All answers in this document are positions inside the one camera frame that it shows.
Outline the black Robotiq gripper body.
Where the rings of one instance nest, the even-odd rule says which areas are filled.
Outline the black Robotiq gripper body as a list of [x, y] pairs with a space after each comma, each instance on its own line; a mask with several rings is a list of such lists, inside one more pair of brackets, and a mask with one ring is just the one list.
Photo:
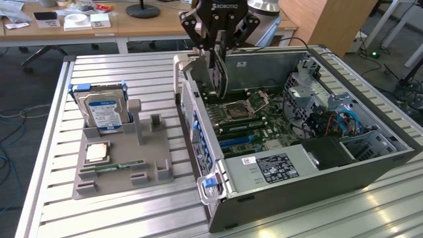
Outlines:
[[207, 30], [228, 30], [236, 26], [248, 13], [246, 0], [200, 0], [196, 14]]

